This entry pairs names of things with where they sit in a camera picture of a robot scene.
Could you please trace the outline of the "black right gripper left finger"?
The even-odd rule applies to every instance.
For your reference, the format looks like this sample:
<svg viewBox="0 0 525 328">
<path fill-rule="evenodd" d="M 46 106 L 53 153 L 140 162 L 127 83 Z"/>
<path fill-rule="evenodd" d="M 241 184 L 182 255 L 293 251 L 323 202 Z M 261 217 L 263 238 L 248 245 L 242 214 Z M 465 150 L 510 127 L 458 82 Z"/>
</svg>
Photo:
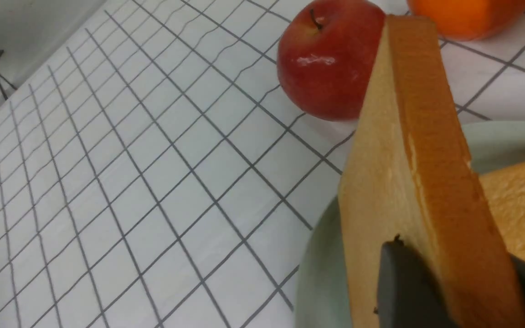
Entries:
<svg viewBox="0 0 525 328">
<path fill-rule="evenodd" d="M 381 247 L 374 313 L 381 328 L 456 328 L 416 251 L 399 235 Z"/>
</svg>

